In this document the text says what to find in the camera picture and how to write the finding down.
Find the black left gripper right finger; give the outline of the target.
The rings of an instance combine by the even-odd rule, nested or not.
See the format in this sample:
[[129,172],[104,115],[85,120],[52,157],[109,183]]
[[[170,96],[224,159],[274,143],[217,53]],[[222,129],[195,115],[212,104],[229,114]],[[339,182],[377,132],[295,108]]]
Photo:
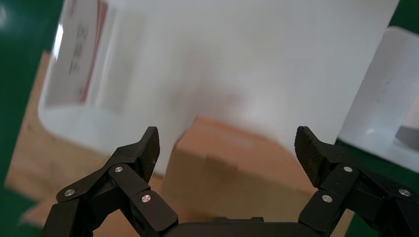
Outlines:
[[367,170],[352,152],[320,141],[307,126],[297,128],[294,150],[317,189],[298,217],[300,224],[328,237],[350,210],[381,237],[418,236],[417,192]]

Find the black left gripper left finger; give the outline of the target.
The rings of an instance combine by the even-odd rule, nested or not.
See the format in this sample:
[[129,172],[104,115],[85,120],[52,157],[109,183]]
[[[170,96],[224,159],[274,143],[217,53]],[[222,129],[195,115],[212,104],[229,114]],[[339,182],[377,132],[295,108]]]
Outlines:
[[149,186],[160,154],[158,129],[119,147],[105,165],[63,188],[43,227],[45,237],[91,237],[120,210],[142,237],[162,237],[178,224],[174,210]]

